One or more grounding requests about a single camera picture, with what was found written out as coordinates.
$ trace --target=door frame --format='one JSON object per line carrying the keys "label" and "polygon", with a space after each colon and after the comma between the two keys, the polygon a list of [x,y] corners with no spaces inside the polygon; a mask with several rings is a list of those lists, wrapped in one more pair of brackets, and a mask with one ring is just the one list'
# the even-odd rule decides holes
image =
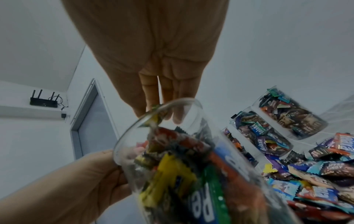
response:
{"label": "door frame", "polygon": [[70,136],[71,136],[71,142],[72,146],[74,149],[74,159],[80,159],[83,156],[82,149],[81,149],[81,144],[80,144],[80,137],[79,137],[79,128],[85,119],[93,101],[95,100],[96,96],[101,97],[104,107],[106,109],[106,112],[108,114],[108,117],[110,119],[112,128],[114,130],[114,134],[117,137],[117,139],[120,138],[117,127],[115,126],[112,115],[110,113],[110,110],[108,108],[107,102],[105,100],[104,94],[102,92],[102,89],[99,85],[99,83],[95,80],[92,79],[90,82],[89,86],[87,87],[87,90],[84,94],[84,97],[81,100],[81,103],[76,110],[76,113],[74,115],[74,118],[71,120],[71,128],[70,128]]}

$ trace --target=jar rim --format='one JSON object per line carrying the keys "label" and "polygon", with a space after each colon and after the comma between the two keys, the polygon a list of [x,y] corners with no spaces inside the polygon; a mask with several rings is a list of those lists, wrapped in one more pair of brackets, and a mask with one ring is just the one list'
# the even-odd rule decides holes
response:
{"label": "jar rim", "polygon": [[[129,134],[129,132],[131,132],[132,130],[134,130],[135,128],[141,126],[142,124],[144,124],[146,121],[148,121],[152,116],[162,112],[162,111],[165,111],[165,110],[168,110],[170,107],[174,107],[174,106],[179,106],[179,105],[195,105],[195,106],[198,106],[200,108],[203,108],[202,107],[202,104],[200,103],[199,100],[195,99],[195,98],[180,98],[180,99],[176,99],[176,100],[172,100],[166,104],[163,104],[161,105],[160,107],[158,107],[156,110],[154,111],[148,111],[146,112],[143,116],[139,117],[139,119],[134,122],[123,134],[122,136],[118,139],[116,145],[114,146],[114,151],[113,153],[114,154],[117,154],[118,151],[117,149],[119,148],[119,145],[121,145],[124,140],[125,140],[125,137]],[[116,156],[113,156],[114,157],[114,161],[118,164],[118,161],[116,161]]]}

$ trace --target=pile of candy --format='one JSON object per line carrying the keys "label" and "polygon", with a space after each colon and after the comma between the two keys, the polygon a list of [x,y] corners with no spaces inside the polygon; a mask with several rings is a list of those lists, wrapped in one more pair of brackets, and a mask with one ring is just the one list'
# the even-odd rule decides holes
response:
{"label": "pile of candy", "polygon": [[267,159],[263,176],[305,223],[354,219],[354,136],[337,133],[305,154]]}
{"label": "pile of candy", "polygon": [[262,153],[283,156],[293,145],[254,111],[241,111],[231,117],[232,124]]}
{"label": "pile of candy", "polygon": [[301,107],[276,87],[259,99],[259,107],[298,139],[310,137],[327,126],[327,122]]}
{"label": "pile of candy", "polygon": [[231,132],[225,128],[223,131],[224,135],[226,135],[226,137],[228,139],[230,139],[230,141],[234,144],[234,146],[242,153],[242,155],[252,164],[253,167],[257,166],[258,161],[255,160],[255,158],[244,149],[244,147],[241,145],[241,143],[232,136]]}
{"label": "pile of candy", "polygon": [[144,127],[150,133],[137,144],[145,151],[133,170],[143,173],[139,201],[148,223],[298,223],[231,143],[221,133],[212,137],[205,120],[192,135],[152,121]]}

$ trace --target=container filled with candy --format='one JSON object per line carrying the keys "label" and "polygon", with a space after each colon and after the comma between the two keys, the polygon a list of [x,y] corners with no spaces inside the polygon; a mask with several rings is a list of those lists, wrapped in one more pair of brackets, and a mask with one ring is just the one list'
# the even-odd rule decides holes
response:
{"label": "container filled with candy", "polygon": [[280,157],[290,152],[293,147],[250,107],[231,118],[231,124],[263,154]]}
{"label": "container filled with candy", "polygon": [[300,223],[194,99],[140,118],[119,139],[114,160],[149,224]]}
{"label": "container filled with candy", "polygon": [[253,167],[258,165],[258,161],[255,160],[255,158],[244,149],[244,147],[241,145],[241,143],[232,136],[231,132],[229,131],[229,129],[225,128],[224,130],[222,130],[222,132],[224,133],[224,135],[226,135],[226,137],[228,139],[230,139],[230,141],[234,144],[234,146],[242,153],[242,155],[252,164]]}
{"label": "container filled with candy", "polygon": [[327,126],[327,122],[302,107],[276,86],[267,89],[254,106],[259,107],[298,139],[310,137]]}
{"label": "container filled with candy", "polygon": [[268,183],[304,223],[354,220],[354,136],[337,133],[315,148],[272,160],[263,170]]}

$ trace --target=router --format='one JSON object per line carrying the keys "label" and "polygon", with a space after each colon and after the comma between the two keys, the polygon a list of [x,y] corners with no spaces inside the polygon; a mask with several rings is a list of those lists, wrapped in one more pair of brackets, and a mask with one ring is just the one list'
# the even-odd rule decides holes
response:
{"label": "router", "polygon": [[41,96],[41,94],[42,94],[42,89],[40,90],[37,98],[34,98],[35,92],[36,92],[36,90],[33,90],[32,97],[30,98],[30,103],[29,103],[30,105],[40,106],[40,107],[53,107],[53,108],[57,108],[58,107],[57,99],[58,99],[59,95],[57,95],[55,100],[53,100],[55,92],[53,92],[52,97],[50,98],[50,100],[45,100],[45,99],[40,99],[39,98]]}

